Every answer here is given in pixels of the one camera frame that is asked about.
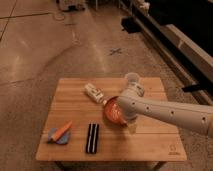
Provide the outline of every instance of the orange carrot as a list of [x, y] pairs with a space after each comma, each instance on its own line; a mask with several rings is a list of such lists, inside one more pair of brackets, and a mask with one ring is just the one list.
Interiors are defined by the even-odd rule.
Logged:
[[72, 122], [68, 122], [63, 127], [59, 128], [52, 136], [51, 140], [56, 142], [69, 128], [72, 126]]

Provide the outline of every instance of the black cable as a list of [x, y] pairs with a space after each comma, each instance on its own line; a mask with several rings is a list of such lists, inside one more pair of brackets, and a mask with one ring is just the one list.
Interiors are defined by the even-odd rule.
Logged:
[[5, 33], [5, 31], [6, 31], [6, 28], [7, 28], [7, 25], [8, 25], [8, 23], [9, 23], [9, 21], [10, 21], [11, 18], [32, 17], [32, 16], [49, 15], [49, 14], [51, 14], [53, 20], [55, 20], [55, 21], [63, 21], [63, 20], [66, 19], [66, 16], [65, 16], [64, 13], [60, 10], [59, 5], [57, 5], [57, 7], [58, 7], [58, 10], [60, 11], [60, 14], [62, 15], [62, 18], [61, 18], [61, 19], [57, 18], [57, 17], [56, 17], [56, 14], [51, 13], [51, 12], [47, 12], [47, 13], [38, 13], [38, 14], [27, 14], [27, 15], [15, 15], [15, 16], [12, 16], [13, 11], [14, 11], [14, 9], [15, 9], [15, 7], [16, 7], [17, 2], [18, 2], [18, 0], [15, 1], [14, 5], [13, 5], [13, 8], [12, 8], [12, 11], [10, 12], [10, 16], [9, 16], [9, 17], [0, 17], [0, 19], [8, 19], [8, 20], [7, 20], [7, 23], [6, 23], [5, 26], [4, 26], [4, 29], [3, 29], [2, 31], [0, 31], [0, 32], [2, 32], [1, 37], [0, 37], [0, 42], [1, 42], [1, 40], [2, 40], [2, 37], [4, 36], [4, 33]]
[[[12, 11], [10, 12], [10, 17], [11, 17], [12, 14], [13, 14], [13, 11], [14, 11], [14, 9], [15, 9], [15, 7], [16, 7], [17, 2], [18, 2], [18, 0], [16, 0], [15, 3], [14, 3], [14, 5], [13, 5]], [[6, 28], [7, 28], [7, 25], [8, 25], [8, 23], [9, 23], [9, 21], [10, 21], [10, 18], [8, 18], [7, 23], [6, 23], [5, 26], [4, 26], [4, 29], [3, 29], [3, 31], [2, 31], [2, 35], [1, 35], [1, 38], [0, 38], [0, 42], [1, 42], [1, 40], [2, 40], [2, 37], [4, 36], [4, 33], [5, 33], [5, 31], [6, 31]]]
[[52, 13], [46, 12], [46, 13], [38, 13], [38, 14], [15, 15], [15, 16], [9, 16], [9, 17], [0, 17], [0, 19], [10, 19], [10, 18], [20, 18], [20, 17], [32, 17], [32, 16], [48, 15], [48, 14], [52, 14]]

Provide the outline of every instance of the table leg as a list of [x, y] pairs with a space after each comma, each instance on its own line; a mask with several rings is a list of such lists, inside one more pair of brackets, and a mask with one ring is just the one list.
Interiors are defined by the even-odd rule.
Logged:
[[95, 10], [98, 11], [98, 0], [95, 0]]
[[60, 161], [55, 161], [55, 164], [61, 169], [62, 171], [68, 171], [68, 169], [60, 162]]
[[118, 0], [118, 8], [121, 9], [121, 0]]
[[160, 168], [161, 168], [164, 164], [166, 164], [166, 162], [158, 162], [158, 163], [155, 165], [155, 167], [153, 168], [153, 171], [158, 171], [158, 170], [160, 170]]

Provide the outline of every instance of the orange toy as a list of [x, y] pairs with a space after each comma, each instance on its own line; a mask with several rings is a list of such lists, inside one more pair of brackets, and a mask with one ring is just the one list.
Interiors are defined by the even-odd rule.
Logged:
[[59, 138], [61, 138], [62, 135], [64, 135], [64, 133], [66, 131], [68, 131], [70, 129], [70, 127], [72, 126], [72, 122], [68, 122], [66, 125], [64, 125], [63, 127], [59, 128], [52, 136], [51, 136], [51, 141], [56, 142]]

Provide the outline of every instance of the orange bowl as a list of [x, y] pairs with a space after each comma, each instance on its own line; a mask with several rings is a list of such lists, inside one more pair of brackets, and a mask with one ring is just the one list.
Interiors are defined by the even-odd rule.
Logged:
[[117, 96], [112, 97], [107, 101], [107, 103], [104, 105], [104, 114], [111, 122], [119, 125], [124, 125], [127, 122], [124, 119], [122, 115], [122, 110], [117, 105], [116, 101]]

